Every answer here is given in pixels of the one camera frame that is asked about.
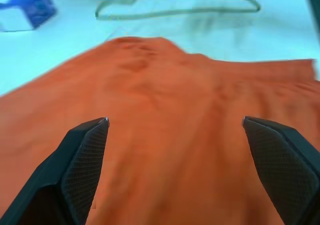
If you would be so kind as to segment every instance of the orange fabric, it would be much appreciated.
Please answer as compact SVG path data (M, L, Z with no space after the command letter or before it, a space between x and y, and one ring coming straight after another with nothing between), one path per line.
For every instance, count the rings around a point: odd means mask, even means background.
M87 224L280 225L245 115L295 127L319 150L312 61L216 61L163 38L106 42L0 99L0 214L69 129L108 116Z

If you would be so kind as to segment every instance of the white surface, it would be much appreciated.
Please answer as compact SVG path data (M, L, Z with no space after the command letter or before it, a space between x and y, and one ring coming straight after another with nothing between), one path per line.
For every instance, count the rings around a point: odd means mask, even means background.
M26 13L20 7L0 9L0 32L29 31L34 29Z
M107 39L164 37L189 53L226 61L320 59L308 0L258 0L254 14L179 15L140 21L97 21L103 0L54 0L58 14L35 31L0 33L0 95ZM139 0L104 13L140 13L204 6L247 7L242 0ZM315 64L318 79L319 64Z

